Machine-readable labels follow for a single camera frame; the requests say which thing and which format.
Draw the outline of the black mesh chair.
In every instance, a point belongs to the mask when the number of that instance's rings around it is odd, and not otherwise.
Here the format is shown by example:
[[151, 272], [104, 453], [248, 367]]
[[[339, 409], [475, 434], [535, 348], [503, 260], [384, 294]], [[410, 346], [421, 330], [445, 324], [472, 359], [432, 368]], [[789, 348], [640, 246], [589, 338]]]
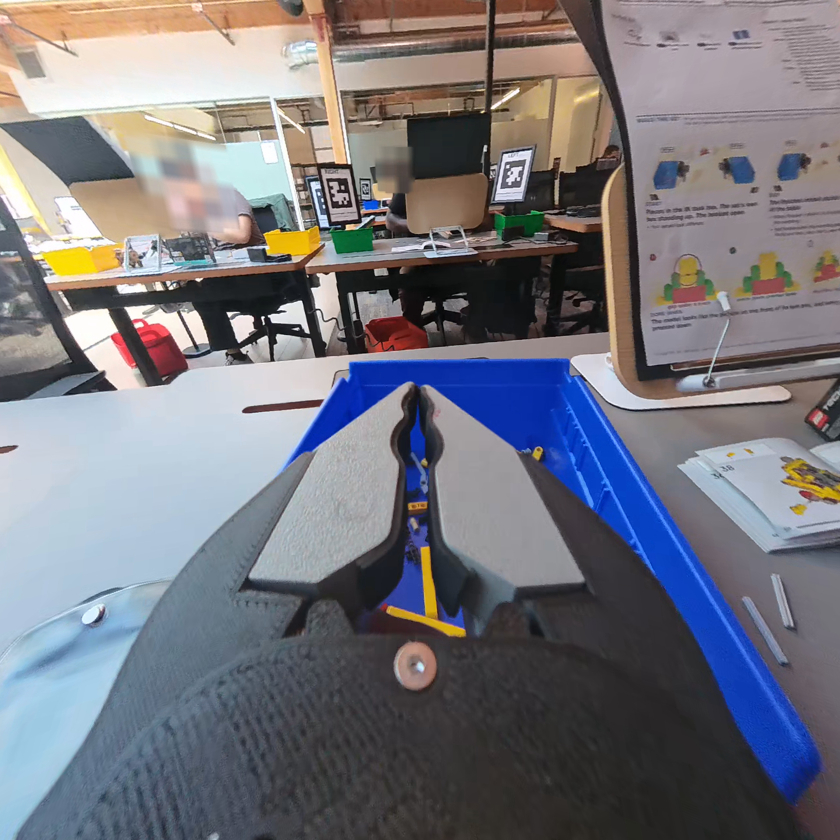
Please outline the black mesh chair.
[[1, 402], [115, 390], [70, 333], [1, 203]]

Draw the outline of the cardboard divider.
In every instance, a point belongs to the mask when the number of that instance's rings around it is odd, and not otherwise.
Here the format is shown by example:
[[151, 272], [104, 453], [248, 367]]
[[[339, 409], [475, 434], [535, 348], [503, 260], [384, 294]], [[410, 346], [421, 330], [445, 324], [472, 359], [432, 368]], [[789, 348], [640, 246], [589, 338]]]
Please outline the cardboard divider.
[[478, 228], [487, 215], [488, 188], [483, 173], [415, 179], [406, 193], [408, 230], [420, 236], [434, 228]]
[[100, 234], [115, 243], [171, 232], [162, 196], [146, 190], [136, 178], [78, 182], [69, 189]]

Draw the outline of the white gooseneck clip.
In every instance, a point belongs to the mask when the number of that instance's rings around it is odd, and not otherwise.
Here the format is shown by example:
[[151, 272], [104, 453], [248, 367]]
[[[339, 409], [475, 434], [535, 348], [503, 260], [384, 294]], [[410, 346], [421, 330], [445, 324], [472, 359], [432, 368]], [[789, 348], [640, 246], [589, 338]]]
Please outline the white gooseneck clip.
[[723, 326], [717, 346], [714, 349], [710, 362], [704, 374], [693, 374], [678, 379], [675, 387], [680, 394], [696, 394], [706, 391], [714, 391], [718, 389], [715, 370], [718, 365], [718, 359], [726, 341], [728, 332], [732, 322], [732, 303], [726, 291], [721, 290], [717, 293], [717, 301], [720, 304], [721, 314], [723, 316]]

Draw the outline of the black lego box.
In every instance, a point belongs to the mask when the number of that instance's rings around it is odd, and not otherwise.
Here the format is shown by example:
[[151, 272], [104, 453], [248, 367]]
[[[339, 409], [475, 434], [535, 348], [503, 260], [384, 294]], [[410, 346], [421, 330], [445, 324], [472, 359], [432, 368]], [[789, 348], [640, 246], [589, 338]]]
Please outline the black lego box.
[[839, 380], [806, 415], [805, 424], [827, 443], [839, 440]]

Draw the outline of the white booklet stand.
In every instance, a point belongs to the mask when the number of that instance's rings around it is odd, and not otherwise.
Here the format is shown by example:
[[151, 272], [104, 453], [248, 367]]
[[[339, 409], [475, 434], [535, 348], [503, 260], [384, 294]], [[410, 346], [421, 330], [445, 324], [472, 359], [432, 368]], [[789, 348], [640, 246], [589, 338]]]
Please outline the white booklet stand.
[[478, 251], [470, 245], [462, 226], [432, 227], [422, 246], [427, 259], [477, 256]]

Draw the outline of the wooden desk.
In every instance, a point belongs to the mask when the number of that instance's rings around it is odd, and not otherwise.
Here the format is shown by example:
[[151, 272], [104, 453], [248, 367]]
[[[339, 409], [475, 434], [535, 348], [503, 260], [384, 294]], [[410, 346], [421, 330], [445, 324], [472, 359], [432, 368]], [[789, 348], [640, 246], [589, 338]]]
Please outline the wooden desk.
[[45, 285], [48, 290], [63, 294], [73, 311], [108, 311], [137, 365], [143, 383], [157, 386], [164, 383], [164, 378], [140, 339], [128, 309], [162, 302], [245, 301], [276, 294], [277, 291], [270, 289], [270, 283], [262, 277], [291, 274], [292, 286], [299, 295], [308, 325], [295, 335], [309, 340], [315, 356], [323, 358], [327, 344], [322, 337], [312, 287], [304, 270], [324, 247], [324, 243], [319, 243], [309, 252], [292, 255], [283, 263], [235, 259], [210, 266], [176, 264], [171, 269], [151, 274], [130, 274], [123, 269], [111, 269], [90, 275], [52, 276], [45, 280]]
[[351, 297], [359, 291], [378, 291], [387, 288], [407, 287], [411, 277], [400, 279], [394, 277], [388, 280], [374, 280], [373, 274], [379, 269], [408, 268], [440, 264], [454, 266], [457, 264], [480, 264], [493, 260], [531, 259], [544, 256], [571, 255], [578, 249], [578, 245], [567, 239], [534, 241], [533, 239], [518, 238], [509, 243], [493, 238], [484, 248], [478, 249], [478, 255], [471, 257], [448, 257], [441, 259], [427, 259], [422, 246], [426, 238], [383, 239], [373, 242], [371, 253], [357, 255], [337, 255], [332, 242], [321, 246], [320, 251], [312, 257], [306, 265], [309, 275], [334, 275], [339, 300], [339, 313], [346, 350], [349, 355], [366, 352], [361, 333], [354, 330], [354, 314], [351, 309]]

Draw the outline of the white screen base plate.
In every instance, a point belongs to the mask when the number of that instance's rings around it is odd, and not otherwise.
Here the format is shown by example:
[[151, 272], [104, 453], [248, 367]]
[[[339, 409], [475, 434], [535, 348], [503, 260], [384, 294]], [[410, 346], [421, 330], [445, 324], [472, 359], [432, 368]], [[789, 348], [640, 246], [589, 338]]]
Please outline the white screen base plate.
[[781, 385], [764, 386], [734, 392], [677, 395], [646, 398], [635, 395], [619, 381], [609, 353], [579, 354], [570, 364], [590, 387], [610, 405], [631, 412], [653, 412], [703, 407], [742, 406], [787, 403], [791, 392]]

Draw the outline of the clear plastic bag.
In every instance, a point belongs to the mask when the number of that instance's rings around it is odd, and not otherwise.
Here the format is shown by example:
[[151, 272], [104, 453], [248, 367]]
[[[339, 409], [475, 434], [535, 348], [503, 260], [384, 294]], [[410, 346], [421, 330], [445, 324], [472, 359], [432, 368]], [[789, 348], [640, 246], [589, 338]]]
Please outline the clear plastic bag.
[[97, 593], [18, 637], [1, 661], [1, 838], [15, 838], [97, 719], [171, 579]]

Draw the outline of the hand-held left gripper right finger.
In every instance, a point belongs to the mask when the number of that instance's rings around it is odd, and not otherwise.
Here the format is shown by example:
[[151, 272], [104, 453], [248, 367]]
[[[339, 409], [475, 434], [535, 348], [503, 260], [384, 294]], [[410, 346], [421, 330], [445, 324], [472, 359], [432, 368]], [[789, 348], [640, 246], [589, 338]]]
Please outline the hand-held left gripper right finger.
[[488, 621], [501, 604], [582, 591], [583, 571], [527, 457], [430, 385], [420, 388], [418, 407], [433, 573], [445, 607]]

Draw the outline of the grey lego axle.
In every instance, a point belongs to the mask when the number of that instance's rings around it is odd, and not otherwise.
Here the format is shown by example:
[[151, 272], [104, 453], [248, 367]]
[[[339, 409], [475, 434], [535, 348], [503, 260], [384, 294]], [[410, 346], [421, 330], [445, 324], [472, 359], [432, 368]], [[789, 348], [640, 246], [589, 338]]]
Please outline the grey lego axle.
[[774, 597], [780, 612], [780, 619], [785, 629], [790, 632], [796, 632], [795, 618], [791, 609], [791, 604], [784, 581], [780, 574], [772, 573], [770, 575], [771, 584], [773, 587]]
[[770, 626], [767, 624], [760, 609], [756, 606], [753, 599], [745, 595], [741, 598], [741, 603], [747, 614], [750, 616], [752, 623], [755, 625], [755, 628], [761, 636], [764, 644], [766, 645], [770, 654], [772, 655], [773, 660], [780, 667], [790, 667], [791, 662], [789, 658], [783, 651], [783, 648], [776, 639], [776, 637], [773, 635]]

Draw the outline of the pile of yellow black lego pieces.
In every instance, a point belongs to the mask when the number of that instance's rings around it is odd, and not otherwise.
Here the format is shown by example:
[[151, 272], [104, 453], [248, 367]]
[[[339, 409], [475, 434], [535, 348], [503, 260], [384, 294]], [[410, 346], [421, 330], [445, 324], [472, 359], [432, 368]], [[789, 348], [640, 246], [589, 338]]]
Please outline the pile of yellow black lego pieces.
[[[527, 457], [526, 464], [531, 468], [531, 472], [533, 467], [544, 461], [544, 450], [540, 445], [519, 451], [519, 453]], [[453, 607], [447, 609], [442, 603], [442, 597], [438, 594], [431, 558], [431, 527], [428, 523], [429, 475], [427, 458], [421, 463], [420, 470], [423, 473], [421, 477], [421, 490], [425, 495], [422, 500], [425, 509], [417, 513], [410, 512], [409, 516], [419, 517], [424, 521], [424, 525], [421, 527], [424, 533], [421, 543], [417, 543], [415, 539], [412, 539], [410, 547], [410, 554], [417, 560], [420, 568], [420, 571], [415, 573], [414, 577], [423, 584], [423, 612], [420, 612], [418, 607], [407, 606], [407, 595], [402, 593], [403, 586], [401, 584], [397, 588], [397, 594], [391, 595], [388, 598], [387, 606], [384, 610], [397, 618], [427, 625], [445, 635], [464, 636], [467, 634], [483, 634], [490, 620], [470, 621], [465, 618], [462, 611], [456, 611]], [[527, 624], [531, 635], [555, 639], [558, 635], [550, 624], [550, 615], [537, 604], [537, 600], [544, 596], [546, 595], [534, 597], [523, 602], [514, 602], [518, 604], [514, 613], [516, 616], [527, 617]]]

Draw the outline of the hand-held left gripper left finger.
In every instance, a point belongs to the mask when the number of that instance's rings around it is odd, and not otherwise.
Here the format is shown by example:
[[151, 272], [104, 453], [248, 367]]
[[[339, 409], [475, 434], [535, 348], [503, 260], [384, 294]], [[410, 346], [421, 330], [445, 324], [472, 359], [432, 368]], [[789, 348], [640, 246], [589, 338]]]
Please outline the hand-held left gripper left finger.
[[406, 463], [418, 388], [406, 382], [297, 458], [280, 513], [247, 583], [334, 600], [348, 614], [378, 606], [403, 575]]

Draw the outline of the black monitor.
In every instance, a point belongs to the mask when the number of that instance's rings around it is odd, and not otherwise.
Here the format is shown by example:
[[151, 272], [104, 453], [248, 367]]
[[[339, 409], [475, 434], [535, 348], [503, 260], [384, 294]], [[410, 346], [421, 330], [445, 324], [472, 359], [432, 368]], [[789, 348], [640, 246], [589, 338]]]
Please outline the black monitor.
[[412, 118], [407, 121], [406, 140], [415, 180], [483, 173], [490, 144], [490, 115], [465, 112]]

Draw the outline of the red basket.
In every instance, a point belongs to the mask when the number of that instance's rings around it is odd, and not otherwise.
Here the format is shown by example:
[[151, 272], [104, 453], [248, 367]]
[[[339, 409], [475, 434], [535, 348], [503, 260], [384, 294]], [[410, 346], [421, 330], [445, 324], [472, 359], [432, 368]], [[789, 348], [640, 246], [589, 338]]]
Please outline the red basket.
[[427, 332], [403, 316], [374, 318], [364, 325], [368, 353], [424, 350], [429, 346]]
[[148, 323], [144, 319], [133, 319], [132, 324], [161, 377], [178, 375], [188, 370], [187, 359], [168, 328], [162, 324]]

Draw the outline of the blue plastic bin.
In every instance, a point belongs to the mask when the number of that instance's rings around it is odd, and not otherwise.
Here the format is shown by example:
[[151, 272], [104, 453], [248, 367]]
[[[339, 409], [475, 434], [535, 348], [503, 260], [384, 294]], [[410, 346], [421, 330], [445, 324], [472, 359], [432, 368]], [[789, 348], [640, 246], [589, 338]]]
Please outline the blue plastic bin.
[[667, 591], [705, 655], [730, 713], [772, 782], [796, 803], [822, 771], [811, 733], [744, 632], [644, 472], [567, 359], [351, 362], [284, 466], [405, 382], [431, 385], [545, 465], [616, 531]]

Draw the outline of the yellow plastic bin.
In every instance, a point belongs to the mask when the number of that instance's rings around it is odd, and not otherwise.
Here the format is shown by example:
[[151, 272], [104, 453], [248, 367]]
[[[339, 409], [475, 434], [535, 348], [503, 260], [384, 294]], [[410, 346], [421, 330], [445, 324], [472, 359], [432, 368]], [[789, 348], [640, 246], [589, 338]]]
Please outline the yellow plastic bin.
[[78, 246], [42, 253], [43, 260], [58, 277], [98, 274], [122, 267], [121, 251], [115, 245]]
[[321, 245], [321, 232], [318, 226], [296, 231], [276, 229], [264, 233], [264, 238], [266, 252], [271, 256], [305, 256], [316, 251]]

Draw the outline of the black office chair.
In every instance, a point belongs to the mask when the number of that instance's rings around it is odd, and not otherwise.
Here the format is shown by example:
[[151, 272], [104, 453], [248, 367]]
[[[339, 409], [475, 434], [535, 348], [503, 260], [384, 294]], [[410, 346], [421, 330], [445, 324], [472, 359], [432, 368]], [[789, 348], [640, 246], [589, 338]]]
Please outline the black office chair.
[[293, 303], [300, 303], [303, 307], [305, 301], [301, 294], [291, 288], [273, 293], [268, 296], [254, 297], [236, 302], [228, 303], [226, 312], [252, 319], [253, 328], [247, 337], [237, 339], [233, 337], [225, 348], [227, 361], [231, 364], [248, 363], [250, 358], [246, 349], [256, 345], [261, 339], [266, 339], [268, 344], [268, 356], [270, 361], [276, 358], [276, 345], [280, 336], [311, 340], [311, 332], [301, 323], [276, 322], [273, 317], [284, 313], [284, 307]]
[[448, 298], [431, 297], [424, 305], [421, 327], [429, 335], [430, 345], [445, 347], [463, 342], [468, 318], [469, 302], [465, 292]]

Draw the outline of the wood-framed instruction screen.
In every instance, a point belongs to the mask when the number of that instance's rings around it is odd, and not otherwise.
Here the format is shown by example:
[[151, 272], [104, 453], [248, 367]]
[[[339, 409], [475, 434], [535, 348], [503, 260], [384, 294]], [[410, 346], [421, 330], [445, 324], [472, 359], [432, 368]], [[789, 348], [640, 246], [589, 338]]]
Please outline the wood-framed instruction screen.
[[838, 377], [836, 1], [563, 2], [623, 160], [602, 198], [612, 367], [682, 396]]

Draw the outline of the clear acrylic stand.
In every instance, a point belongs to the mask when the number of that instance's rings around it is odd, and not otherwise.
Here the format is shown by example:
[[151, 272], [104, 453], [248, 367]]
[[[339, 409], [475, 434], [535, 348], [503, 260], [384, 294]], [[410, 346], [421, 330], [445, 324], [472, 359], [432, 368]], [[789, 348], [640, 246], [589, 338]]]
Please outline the clear acrylic stand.
[[142, 234], [126, 237], [123, 242], [123, 269], [130, 274], [157, 274], [162, 267], [161, 237]]

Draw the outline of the open instruction booklet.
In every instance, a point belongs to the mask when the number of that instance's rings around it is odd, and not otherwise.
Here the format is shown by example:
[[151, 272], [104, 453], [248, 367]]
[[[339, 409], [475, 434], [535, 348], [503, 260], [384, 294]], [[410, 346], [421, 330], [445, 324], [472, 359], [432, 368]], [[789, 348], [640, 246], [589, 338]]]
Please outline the open instruction booklet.
[[839, 443], [785, 437], [706, 448], [679, 465], [762, 551], [839, 544]]

